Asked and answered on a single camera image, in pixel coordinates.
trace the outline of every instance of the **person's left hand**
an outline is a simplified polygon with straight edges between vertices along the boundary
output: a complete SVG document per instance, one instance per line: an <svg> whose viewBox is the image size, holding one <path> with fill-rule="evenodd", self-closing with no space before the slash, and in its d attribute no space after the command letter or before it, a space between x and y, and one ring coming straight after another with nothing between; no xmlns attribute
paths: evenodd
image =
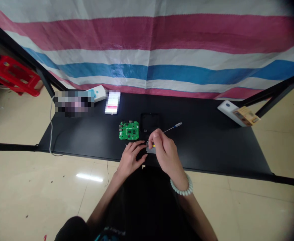
<svg viewBox="0 0 294 241"><path fill-rule="evenodd" d="M117 169L117 172L123 178L130 176L146 160L147 154L144 154L140 160L136 161L139 151L147 147L146 145L140 145L142 143L144 143L144 141L130 142L124 149L120 165Z"/></svg>

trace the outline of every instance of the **cardboard box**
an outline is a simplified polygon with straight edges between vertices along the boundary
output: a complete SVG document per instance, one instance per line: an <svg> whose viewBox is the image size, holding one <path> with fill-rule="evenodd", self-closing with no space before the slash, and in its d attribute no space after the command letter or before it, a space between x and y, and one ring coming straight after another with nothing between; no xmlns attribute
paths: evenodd
<svg viewBox="0 0 294 241"><path fill-rule="evenodd" d="M233 112L237 118L239 118L245 125L252 126L261 120L256 114L254 114L249 108L243 106Z"/></svg>

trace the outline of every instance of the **tiled floor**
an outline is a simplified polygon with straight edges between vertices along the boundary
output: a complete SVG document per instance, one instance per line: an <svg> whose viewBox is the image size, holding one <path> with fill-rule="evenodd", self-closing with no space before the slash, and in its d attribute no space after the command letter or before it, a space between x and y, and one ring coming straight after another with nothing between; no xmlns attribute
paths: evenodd
<svg viewBox="0 0 294 241"><path fill-rule="evenodd" d="M0 90L0 142L37 144L50 97ZM294 177L294 90L254 128L275 174ZM54 240L74 215L87 219L107 183L106 161L46 153L0 152L0 240ZM108 162L110 177L118 163ZM82 173L102 182L78 178ZM188 172L219 240L285 240L294 234L294 187Z"/></svg>

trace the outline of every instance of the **green circuit board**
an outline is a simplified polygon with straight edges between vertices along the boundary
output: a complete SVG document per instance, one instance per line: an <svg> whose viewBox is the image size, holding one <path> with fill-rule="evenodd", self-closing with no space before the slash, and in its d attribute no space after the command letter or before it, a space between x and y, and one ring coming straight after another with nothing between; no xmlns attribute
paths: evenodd
<svg viewBox="0 0 294 241"><path fill-rule="evenodd" d="M122 121L119 125L119 139L120 140L137 140L139 138L139 123L130 120L128 122Z"/></svg>

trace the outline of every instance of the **phone screen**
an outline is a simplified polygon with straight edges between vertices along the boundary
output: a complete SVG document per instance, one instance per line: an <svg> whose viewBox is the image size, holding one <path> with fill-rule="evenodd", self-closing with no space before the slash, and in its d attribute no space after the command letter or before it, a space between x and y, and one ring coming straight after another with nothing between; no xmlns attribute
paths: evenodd
<svg viewBox="0 0 294 241"><path fill-rule="evenodd" d="M106 114L117 114L119 108L120 92L110 92L107 100Z"/></svg>

